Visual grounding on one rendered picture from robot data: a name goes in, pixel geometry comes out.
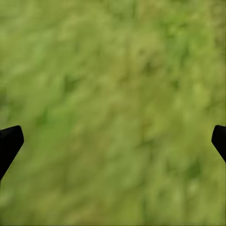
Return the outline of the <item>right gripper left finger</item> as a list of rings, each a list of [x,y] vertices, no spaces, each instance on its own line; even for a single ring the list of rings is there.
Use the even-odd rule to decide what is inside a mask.
[[[0,130],[0,181],[24,143],[19,125]]]

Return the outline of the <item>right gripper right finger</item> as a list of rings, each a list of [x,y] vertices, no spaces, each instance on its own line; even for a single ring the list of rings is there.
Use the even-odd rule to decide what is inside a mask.
[[[226,127],[216,125],[211,140],[226,163]]]

